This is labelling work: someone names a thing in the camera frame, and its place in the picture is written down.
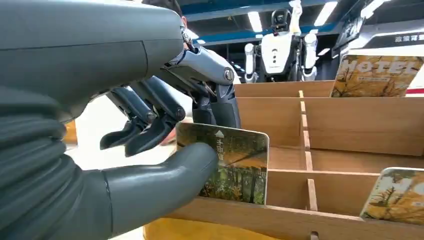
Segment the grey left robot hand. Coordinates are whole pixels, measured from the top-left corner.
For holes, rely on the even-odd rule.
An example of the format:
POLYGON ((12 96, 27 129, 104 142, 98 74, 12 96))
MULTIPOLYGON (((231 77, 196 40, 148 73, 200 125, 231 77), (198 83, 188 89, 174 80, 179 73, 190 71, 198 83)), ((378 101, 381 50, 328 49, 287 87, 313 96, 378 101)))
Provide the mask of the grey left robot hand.
POLYGON ((192 44, 174 0, 3 0, 0 3, 0 237, 107 240, 197 197, 218 167, 195 142, 156 165, 83 170, 65 124, 107 95, 128 116, 102 149, 155 147, 193 115, 240 128, 232 65, 192 44))

